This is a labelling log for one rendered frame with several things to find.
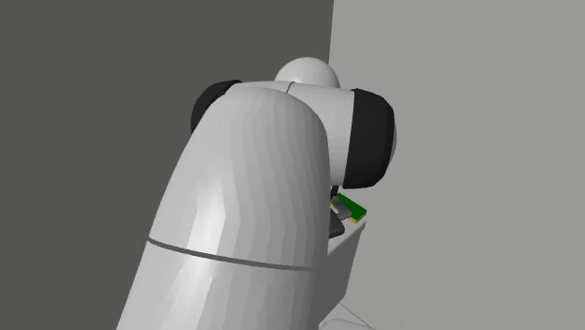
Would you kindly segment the black flat object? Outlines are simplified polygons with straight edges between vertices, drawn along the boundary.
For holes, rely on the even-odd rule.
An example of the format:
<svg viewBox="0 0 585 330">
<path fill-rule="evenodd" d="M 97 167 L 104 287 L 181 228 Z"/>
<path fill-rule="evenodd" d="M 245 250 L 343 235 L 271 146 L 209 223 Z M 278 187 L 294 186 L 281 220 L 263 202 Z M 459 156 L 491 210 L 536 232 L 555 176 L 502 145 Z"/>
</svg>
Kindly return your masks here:
<svg viewBox="0 0 585 330">
<path fill-rule="evenodd" d="M 345 233 L 345 227 L 335 212 L 330 213 L 328 238 L 332 239 Z"/>
</svg>

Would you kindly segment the grey flat object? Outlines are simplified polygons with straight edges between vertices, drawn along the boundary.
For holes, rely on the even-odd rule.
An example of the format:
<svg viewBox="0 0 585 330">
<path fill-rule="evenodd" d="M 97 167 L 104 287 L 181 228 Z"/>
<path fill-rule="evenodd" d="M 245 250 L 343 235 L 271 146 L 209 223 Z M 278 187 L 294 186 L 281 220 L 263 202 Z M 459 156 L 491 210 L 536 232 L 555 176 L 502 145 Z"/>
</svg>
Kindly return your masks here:
<svg viewBox="0 0 585 330">
<path fill-rule="evenodd" d="M 349 209 L 348 206 L 344 204 L 344 202 L 338 196 L 335 196 L 331 199 L 330 207 L 334 211 L 339 220 L 344 220 L 352 216 L 352 211 Z"/>
</svg>

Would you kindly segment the white toilet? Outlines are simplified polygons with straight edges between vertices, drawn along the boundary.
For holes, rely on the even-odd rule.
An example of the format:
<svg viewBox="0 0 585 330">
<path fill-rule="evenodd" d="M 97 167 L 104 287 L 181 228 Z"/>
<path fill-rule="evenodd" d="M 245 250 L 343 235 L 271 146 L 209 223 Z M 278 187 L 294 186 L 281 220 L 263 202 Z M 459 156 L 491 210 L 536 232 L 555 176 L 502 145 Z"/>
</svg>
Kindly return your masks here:
<svg viewBox="0 0 585 330">
<path fill-rule="evenodd" d="M 331 238 L 325 265 L 320 269 L 312 316 L 318 330 L 374 330 L 342 302 L 350 282 L 354 257 L 367 219 L 342 221 L 344 234 Z"/>
</svg>

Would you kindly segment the green book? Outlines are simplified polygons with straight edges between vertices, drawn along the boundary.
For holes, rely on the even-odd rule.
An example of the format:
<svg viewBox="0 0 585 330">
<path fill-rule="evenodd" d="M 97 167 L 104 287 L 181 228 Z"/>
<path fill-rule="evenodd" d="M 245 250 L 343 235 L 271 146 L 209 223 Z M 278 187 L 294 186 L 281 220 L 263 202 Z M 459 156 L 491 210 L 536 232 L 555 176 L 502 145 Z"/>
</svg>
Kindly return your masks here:
<svg viewBox="0 0 585 330">
<path fill-rule="evenodd" d="M 338 193 L 337 196 L 344 202 L 346 206 L 352 211 L 352 216 L 346 218 L 344 220 L 349 220 L 353 223 L 358 223 L 366 214 L 367 209 L 358 204 L 357 202 L 353 201 L 349 197 L 343 195 L 342 193 Z"/>
</svg>

